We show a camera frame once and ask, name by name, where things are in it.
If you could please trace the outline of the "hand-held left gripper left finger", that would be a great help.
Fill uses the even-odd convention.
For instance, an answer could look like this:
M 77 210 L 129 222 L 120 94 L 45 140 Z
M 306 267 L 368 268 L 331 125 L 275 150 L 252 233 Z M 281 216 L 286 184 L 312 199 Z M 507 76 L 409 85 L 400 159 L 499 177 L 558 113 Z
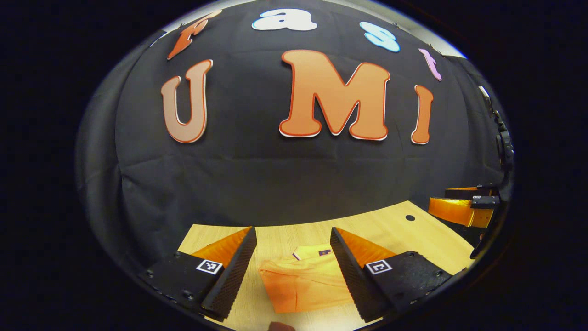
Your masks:
M 244 228 L 191 254 L 176 251 L 138 278 L 183 310 L 223 322 L 257 243 L 255 228 Z

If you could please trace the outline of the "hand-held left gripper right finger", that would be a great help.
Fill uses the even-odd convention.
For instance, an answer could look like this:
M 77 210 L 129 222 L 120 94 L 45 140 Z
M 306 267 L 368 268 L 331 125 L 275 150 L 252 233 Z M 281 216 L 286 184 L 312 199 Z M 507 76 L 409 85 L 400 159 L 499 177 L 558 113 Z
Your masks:
M 332 228 L 330 245 L 365 322 L 414 310 L 466 273 L 466 269 L 449 273 L 417 251 L 394 254 L 340 228 Z

